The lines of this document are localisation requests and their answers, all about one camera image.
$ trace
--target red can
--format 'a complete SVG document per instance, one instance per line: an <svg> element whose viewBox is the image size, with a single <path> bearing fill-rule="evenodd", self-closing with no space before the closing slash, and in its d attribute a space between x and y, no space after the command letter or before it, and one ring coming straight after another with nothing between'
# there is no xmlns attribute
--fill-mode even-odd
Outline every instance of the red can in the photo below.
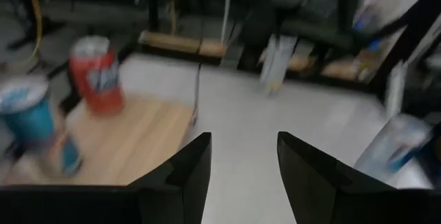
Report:
<svg viewBox="0 0 441 224"><path fill-rule="evenodd" d="M116 114L124 108L118 62L107 38L79 39L71 51L70 69L79 94L94 114Z"/></svg>

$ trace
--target cable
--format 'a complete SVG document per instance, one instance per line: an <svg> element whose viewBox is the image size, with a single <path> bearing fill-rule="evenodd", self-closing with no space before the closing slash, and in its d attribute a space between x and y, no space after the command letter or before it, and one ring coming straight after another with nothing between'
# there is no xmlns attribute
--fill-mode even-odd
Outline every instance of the cable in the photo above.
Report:
<svg viewBox="0 0 441 224"><path fill-rule="evenodd" d="M223 11L222 34L220 35L220 42L222 44L225 43L225 30L227 28L228 14L229 14L229 5L230 5L230 3L231 3L231 0L225 0L225 9Z"/></svg>
<svg viewBox="0 0 441 224"><path fill-rule="evenodd" d="M31 56L28 59L26 59L26 61L24 61L24 63L29 63L31 62L31 60L33 60L33 58L35 58L35 55L37 54L40 48L41 37L43 36L43 24L41 20L41 9L40 9L39 0L31 0L31 2L32 2L32 7L34 8L34 15L37 23L37 37L35 40L34 51L32 52Z"/></svg>

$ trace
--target yellow cable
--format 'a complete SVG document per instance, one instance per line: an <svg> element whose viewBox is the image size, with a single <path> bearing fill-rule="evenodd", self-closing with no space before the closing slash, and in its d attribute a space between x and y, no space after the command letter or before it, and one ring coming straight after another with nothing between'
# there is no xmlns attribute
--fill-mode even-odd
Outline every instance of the yellow cable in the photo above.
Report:
<svg viewBox="0 0 441 224"><path fill-rule="evenodd" d="M35 20L37 22L37 38L35 41L35 48L34 51L32 52L32 55L24 63L28 63L31 60L33 60L33 58L35 58L35 55L37 54L40 48L41 37L43 36L43 24L41 20L41 10L40 10L39 0L31 0L31 1L32 1L32 7L34 8Z"/></svg>

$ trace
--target black panel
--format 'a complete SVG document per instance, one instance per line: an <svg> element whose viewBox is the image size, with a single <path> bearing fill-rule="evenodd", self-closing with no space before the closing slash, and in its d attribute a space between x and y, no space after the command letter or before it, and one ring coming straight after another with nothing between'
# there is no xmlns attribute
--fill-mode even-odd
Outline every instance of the black panel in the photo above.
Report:
<svg viewBox="0 0 441 224"><path fill-rule="evenodd" d="M131 185L0 187L2 223L201 223L210 177L204 133Z"/></svg>
<svg viewBox="0 0 441 224"><path fill-rule="evenodd" d="M286 132L280 173L297 224L441 223L441 195L397 190Z"/></svg>

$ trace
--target wooden plank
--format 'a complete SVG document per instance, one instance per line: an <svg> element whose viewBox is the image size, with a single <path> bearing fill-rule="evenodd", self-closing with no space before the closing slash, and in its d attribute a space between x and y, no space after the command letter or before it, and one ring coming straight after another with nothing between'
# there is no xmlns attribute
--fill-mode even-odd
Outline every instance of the wooden plank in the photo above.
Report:
<svg viewBox="0 0 441 224"><path fill-rule="evenodd" d="M136 95L126 98L124 111L116 116L95 117L86 111L72 127L84 159L76 176L49 179L27 158L27 164L18 166L27 178L10 183L130 184L177 152L192 115L193 107Z"/></svg>
<svg viewBox="0 0 441 224"><path fill-rule="evenodd" d="M203 39L199 54L205 56L222 58L227 52L227 48L216 40Z"/></svg>
<svg viewBox="0 0 441 224"><path fill-rule="evenodd" d="M174 36L172 34L161 34L153 32L145 32L140 39L140 42L154 46L156 48L190 53L196 53L200 45L199 40Z"/></svg>

